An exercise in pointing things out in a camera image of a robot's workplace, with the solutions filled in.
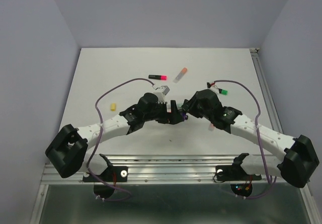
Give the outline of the purple black highlighter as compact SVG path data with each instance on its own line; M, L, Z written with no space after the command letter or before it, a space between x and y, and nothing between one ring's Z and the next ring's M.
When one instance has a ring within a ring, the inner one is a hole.
M189 118L189 116L185 112L182 112L181 116L182 116L183 121L186 121Z

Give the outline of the yellow pen cap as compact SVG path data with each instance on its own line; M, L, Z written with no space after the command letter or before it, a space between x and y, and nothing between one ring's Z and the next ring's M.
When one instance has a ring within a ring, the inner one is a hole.
M111 111L116 111L116 110L117 110L117 104L116 104L116 103L112 103L112 104L110 105L110 110L111 110Z

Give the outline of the tan cap translucent highlighter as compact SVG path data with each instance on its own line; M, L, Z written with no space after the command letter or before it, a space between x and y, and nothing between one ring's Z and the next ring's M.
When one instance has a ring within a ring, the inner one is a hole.
M214 129L215 129L215 126L213 124L210 124L209 127L208 127L208 130L213 131Z

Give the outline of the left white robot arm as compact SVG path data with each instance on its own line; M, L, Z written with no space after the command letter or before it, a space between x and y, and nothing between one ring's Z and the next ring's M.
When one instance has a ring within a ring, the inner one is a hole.
M112 168L104 163L92 167L89 160L93 157L87 154L87 150L114 137L134 133L148 121L175 125L185 121L185 117L176 101L172 100L168 108L166 103L158 100L157 95L146 93L137 104L108 120L79 128L71 124L64 126L46 149L45 155L62 178L72 176L81 168L91 168L96 177L106 181L112 175Z

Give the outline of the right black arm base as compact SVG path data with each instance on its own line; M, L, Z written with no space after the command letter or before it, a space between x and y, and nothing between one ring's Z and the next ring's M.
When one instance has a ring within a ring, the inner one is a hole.
M243 198L248 198L253 191L253 181L260 181L261 175L247 174L242 169L242 163L250 154L242 153L234 158L231 165L221 165L216 167L216 172L213 176L215 183L224 183L226 181L243 181L239 184L231 184L232 192Z

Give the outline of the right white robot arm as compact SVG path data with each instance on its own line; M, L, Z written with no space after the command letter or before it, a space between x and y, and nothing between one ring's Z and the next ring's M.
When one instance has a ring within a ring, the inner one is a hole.
M242 181L253 175L268 175L303 188L319 165L308 137L300 135L295 138L265 126L256 126L241 111L222 106L218 96L209 89L197 91L190 100L184 101L182 109L196 118L206 118L216 129L241 137L271 153L267 157L240 154L231 165L219 166L219 181Z

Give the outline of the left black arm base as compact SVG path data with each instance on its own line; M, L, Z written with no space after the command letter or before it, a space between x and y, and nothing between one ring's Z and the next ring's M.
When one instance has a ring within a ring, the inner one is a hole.
M93 192L95 198L103 202L118 202L132 197L132 193L117 184L127 181L128 168L115 167L104 154L91 156L86 154L79 172L83 179L90 183L97 183Z

